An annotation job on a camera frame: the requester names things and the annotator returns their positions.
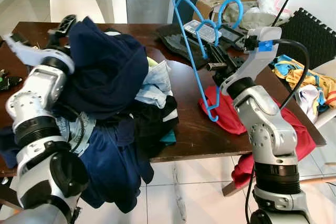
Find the blue clothes hanger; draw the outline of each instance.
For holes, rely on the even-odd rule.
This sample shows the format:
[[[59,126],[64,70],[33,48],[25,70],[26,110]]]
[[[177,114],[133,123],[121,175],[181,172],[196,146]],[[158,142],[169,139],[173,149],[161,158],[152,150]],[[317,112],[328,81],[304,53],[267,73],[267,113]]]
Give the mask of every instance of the blue clothes hanger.
[[[212,116],[211,114],[211,110],[217,108],[219,106],[219,87],[216,86],[216,103],[215,105],[212,105],[212,106],[209,106],[207,101],[206,101],[206,98],[205,98],[205,94],[204,94],[204,91],[203,91],[203,87],[202,87],[202,84],[201,84],[201,81],[199,79],[199,76],[198,76],[198,73],[197,73],[197,70],[196,70],[196,66],[195,66],[195,62],[194,62],[194,58],[193,58],[193,54],[190,50],[190,46],[189,46],[189,42],[188,42],[188,39],[187,39],[187,36],[185,34],[185,31],[184,31],[184,28],[183,28],[183,24],[182,24],[182,21],[181,21],[181,17],[180,17],[180,13],[178,12],[178,6],[180,4],[182,0],[173,0],[173,5],[174,5],[174,9],[175,9],[175,13],[176,13],[176,16],[177,16],[177,20],[178,20],[178,23],[180,25],[180,28],[181,28],[181,32],[182,32],[182,35],[184,37],[184,41],[185,41],[185,45],[187,47],[187,52],[189,54],[189,58],[190,58],[190,62],[191,62],[191,65],[193,67],[193,70],[194,70],[194,75],[195,75],[195,78],[196,78],[196,81],[197,81],[197,85],[198,85],[198,88],[201,92],[201,95],[202,95],[202,99],[204,101],[204,104],[205,104],[205,108],[206,108],[206,111],[207,111],[207,114],[210,118],[211,121],[213,122],[216,122],[218,120],[218,115],[216,115],[215,117]],[[201,48],[201,52],[202,52],[202,56],[204,59],[207,59],[208,56],[206,55],[206,52],[204,50],[204,46],[202,44],[202,41],[201,41],[201,38],[200,38],[200,35],[199,35],[199,30],[200,28],[204,25],[204,24],[210,24],[214,30],[215,30],[215,46],[218,46],[218,29],[220,28],[220,26],[222,25],[222,13],[226,7],[226,5],[228,3],[231,3],[231,2],[236,2],[238,4],[238,8],[239,8],[239,15],[238,15],[238,19],[237,21],[235,22],[235,24],[232,26],[232,29],[235,29],[241,19],[243,18],[243,5],[241,3],[240,0],[226,0],[224,1],[224,3],[221,5],[220,9],[219,9],[219,12],[218,12],[218,22],[213,22],[212,20],[210,19],[204,19],[202,14],[199,12],[199,10],[196,8],[196,6],[190,1],[190,0],[184,0],[186,1],[190,7],[195,11],[195,13],[198,15],[200,21],[201,21],[201,24],[196,28],[196,37],[197,37],[197,40],[198,40],[198,44],[200,45],[200,48]]]

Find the tiled floor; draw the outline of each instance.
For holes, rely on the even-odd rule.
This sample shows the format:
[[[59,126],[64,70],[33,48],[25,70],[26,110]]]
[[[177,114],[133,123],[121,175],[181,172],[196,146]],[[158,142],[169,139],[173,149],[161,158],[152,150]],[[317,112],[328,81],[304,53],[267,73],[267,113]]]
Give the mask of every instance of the tiled floor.
[[[113,13],[107,2],[97,0],[107,23],[113,22]],[[49,0],[14,0],[0,10],[0,34],[11,32],[20,21],[50,21]],[[328,145],[317,148],[299,163],[301,179],[336,176],[336,119],[320,129]],[[231,172],[239,157],[219,157],[153,164],[155,175],[149,185],[140,188],[136,208],[123,214],[114,204],[93,209],[82,200],[83,208],[76,223],[119,224],[181,224],[181,223],[246,223],[244,203],[246,190],[231,197],[223,197],[222,187],[231,179]],[[328,184],[304,185],[308,207],[316,223],[336,223],[336,187]],[[250,212],[256,210],[250,197]],[[0,219],[8,215],[5,207]]]
[[[106,23],[113,23],[112,0],[97,0]],[[0,10],[0,35],[12,32],[19,21],[50,22],[49,0],[13,0]]]

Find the plastic bag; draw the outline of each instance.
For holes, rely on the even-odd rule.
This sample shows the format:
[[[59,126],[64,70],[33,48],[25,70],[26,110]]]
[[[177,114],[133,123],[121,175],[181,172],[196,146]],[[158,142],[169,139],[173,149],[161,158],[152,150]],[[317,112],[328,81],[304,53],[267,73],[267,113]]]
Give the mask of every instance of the plastic bag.
[[[257,0],[259,9],[262,13],[268,13],[277,16],[281,10],[285,0]],[[285,9],[283,9],[280,19],[288,19],[291,16],[291,11],[288,9],[289,3],[287,3]]]

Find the wooden table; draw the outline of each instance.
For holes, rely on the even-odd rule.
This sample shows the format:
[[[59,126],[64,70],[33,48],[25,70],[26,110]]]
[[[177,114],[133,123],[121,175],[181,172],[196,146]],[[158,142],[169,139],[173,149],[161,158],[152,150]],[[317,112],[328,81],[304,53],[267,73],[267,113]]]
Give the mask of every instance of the wooden table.
[[[199,108],[197,102],[201,97],[193,70],[186,60],[172,54],[161,43],[155,30],[160,24],[100,24],[105,30],[113,27],[123,33],[131,34],[146,46],[148,56],[156,61],[166,60],[172,68],[170,74],[172,91],[178,103],[180,123],[175,128],[176,144],[166,147],[153,162],[176,161],[216,156],[233,156],[251,152],[247,134],[234,135],[224,131],[216,123],[210,121],[207,115]],[[47,43],[47,30],[57,27],[56,23],[20,22],[14,29],[27,38],[33,46],[44,47]],[[6,43],[0,48],[0,68],[5,68],[12,76],[25,77],[26,67],[10,51]],[[204,89],[213,86],[212,73],[205,69],[199,72]],[[257,77],[257,84],[262,85],[268,93],[282,102],[288,95],[286,88],[267,67]],[[12,119],[5,111],[5,102],[9,96],[20,89],[20,86],[8,92],[0,92],[0,127],[12,124]],[[325,140],[298,107],[294,100],[287,107],[305,125],[318,146],[324,145]],[[0,176],[13,176],[15,169],[6,168],[0,159]]]

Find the red cloth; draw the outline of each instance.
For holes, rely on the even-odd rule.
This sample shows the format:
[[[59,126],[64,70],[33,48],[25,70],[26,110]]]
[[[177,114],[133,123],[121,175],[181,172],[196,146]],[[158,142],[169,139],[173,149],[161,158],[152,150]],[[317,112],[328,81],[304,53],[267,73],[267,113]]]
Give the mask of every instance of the red cloth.
[[[208,87],[205,90],[205,95],[207,97],[209,106],[216,103],[216,87]],[[206,113],[203,100],[200,99],[198,102],[201,105],[203,111]],[[237,112],[232,106],[232,99],[228,95],[220,95],[219,107],[215,108],[214,110],[219,117],[216,123],[223,129],[234,134],[242,134],[246,132],[246,129],[239,120]],[[296,154],[298,156],[298,160],[301,160],[311,153],[312,150],[316,147],[315,142],[311,138],[307,128],[301,124],[301,122],[290,110],[287,108],[282,109],[281,115],[283,119],[290,123],[296,131],[298,137]],[[254,160],[252,154],[247,154],[240,157],[238,165],[235,166],[235,170],[231,174],[236,188],[240,188],[248,183],[253,163]]]

